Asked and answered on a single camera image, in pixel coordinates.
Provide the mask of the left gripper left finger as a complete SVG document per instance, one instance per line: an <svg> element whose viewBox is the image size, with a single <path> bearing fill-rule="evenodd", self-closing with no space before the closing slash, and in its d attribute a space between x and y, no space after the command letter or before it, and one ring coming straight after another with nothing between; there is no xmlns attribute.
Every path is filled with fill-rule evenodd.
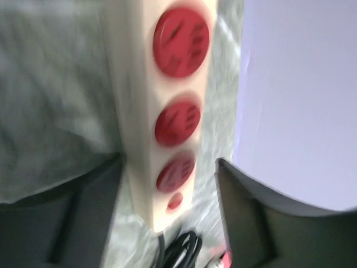
<svg viewBox="0 0 357 268"><path fill-rule="evenodd" d="M1 267L100 267L122 169L117 154L67 183L1 204Z"/></svg>

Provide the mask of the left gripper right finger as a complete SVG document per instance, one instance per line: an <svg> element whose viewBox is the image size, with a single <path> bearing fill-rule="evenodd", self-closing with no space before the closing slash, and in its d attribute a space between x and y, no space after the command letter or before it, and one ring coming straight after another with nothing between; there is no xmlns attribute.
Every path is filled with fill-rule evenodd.
<svg viewBox="0 0 357 268"><path fill-rule="evenodd" d="M216 162L232 267L355 267L356 211L319 208Z"/></svg>

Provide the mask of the beige red power strip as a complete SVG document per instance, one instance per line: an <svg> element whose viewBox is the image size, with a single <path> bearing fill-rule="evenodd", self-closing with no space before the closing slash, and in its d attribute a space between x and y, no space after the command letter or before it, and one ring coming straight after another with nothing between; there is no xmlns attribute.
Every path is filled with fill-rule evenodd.
<svg viewBox="0 0 357 268"><path fill-rule="evenodd" d="M217 1L105 1L134 211L155 233L191 207Z"/></svg>

